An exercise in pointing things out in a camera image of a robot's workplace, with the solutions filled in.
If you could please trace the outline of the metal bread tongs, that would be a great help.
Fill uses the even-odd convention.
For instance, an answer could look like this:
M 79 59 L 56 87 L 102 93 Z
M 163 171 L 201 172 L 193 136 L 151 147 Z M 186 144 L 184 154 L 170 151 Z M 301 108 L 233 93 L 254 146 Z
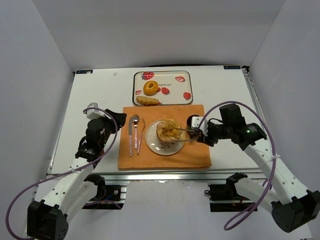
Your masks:
M 159 131 L 158 138 L 161 142 L 172 143 L 172 142 L 185 142 L 187 129 L 178 127 L 165 127 Z

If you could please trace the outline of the large sugared ring pastry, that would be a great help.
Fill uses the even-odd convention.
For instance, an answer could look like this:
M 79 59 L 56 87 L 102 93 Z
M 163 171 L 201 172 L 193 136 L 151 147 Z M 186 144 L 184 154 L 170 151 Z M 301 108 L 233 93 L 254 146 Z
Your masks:
M 160 120 L 156 126 L 156 136 L 164 143 L 178 141 L 184 133 L 181 125 L 173 118 Z

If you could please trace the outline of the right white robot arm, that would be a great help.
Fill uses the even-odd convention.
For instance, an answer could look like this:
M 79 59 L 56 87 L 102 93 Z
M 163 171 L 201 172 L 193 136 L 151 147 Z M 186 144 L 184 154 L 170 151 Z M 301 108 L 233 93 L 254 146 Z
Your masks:
M 226 101 L 216 105 L 221 115 L 221 123 L 207 120 L 206 116 L 191 118 L 191 129 L 198 134 L 196 141 L 213 147 L 219 140 L 231 140 L 238 145 L 259 167 L 267 178 L 266 186 L 251 180 L 245 173 L 237 172 L 226 179 L 226 192 L 232 196 L 242 196 L 253 202 L 240 212 L 242 218 L 226 231 L 242 223 L 257 209 L 269 212 L 276 225 L 290 233 L 314 220 L 320 212 L 320 192 L 311 191 L 287 168 L 276 147 L 266 124 L 246 123 L 242 116 L 241 102 Z

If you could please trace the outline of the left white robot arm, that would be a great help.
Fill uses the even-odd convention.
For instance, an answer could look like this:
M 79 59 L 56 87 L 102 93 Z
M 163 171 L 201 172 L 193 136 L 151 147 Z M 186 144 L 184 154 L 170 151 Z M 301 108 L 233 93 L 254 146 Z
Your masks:
M 89 122 L 80 140 L 69 171 L 40 201 L 27 209 L 27 235 L 37 240 L 63 240 L 69 224 L 91 199 L 102 199 L 104 178 L 93 174 L 111 135 L 125 125 L 127 114 L 88 107 L 84 113 Z

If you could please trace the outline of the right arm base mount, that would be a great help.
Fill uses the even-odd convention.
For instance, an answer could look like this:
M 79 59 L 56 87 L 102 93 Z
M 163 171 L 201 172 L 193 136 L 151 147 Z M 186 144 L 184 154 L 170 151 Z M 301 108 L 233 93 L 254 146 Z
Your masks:
M 239 195 L 235 183 L 248 176 L 242 172 L 236 172 L 228 177 L 224 184 L 210 184 L 204 194 L 209 198 L 211 213 L 241 212 L 254 204 L 248 198 Z

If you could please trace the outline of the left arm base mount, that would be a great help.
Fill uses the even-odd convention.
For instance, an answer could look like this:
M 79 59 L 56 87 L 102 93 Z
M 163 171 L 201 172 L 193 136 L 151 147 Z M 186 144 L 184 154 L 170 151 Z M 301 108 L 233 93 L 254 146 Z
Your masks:
M 126 186 L 107 183 L 103 176 L 90 174 L 84 182 L 93 183 L 96 195 L 83 207 L 85 210 L 121 210 L 126 198 Z

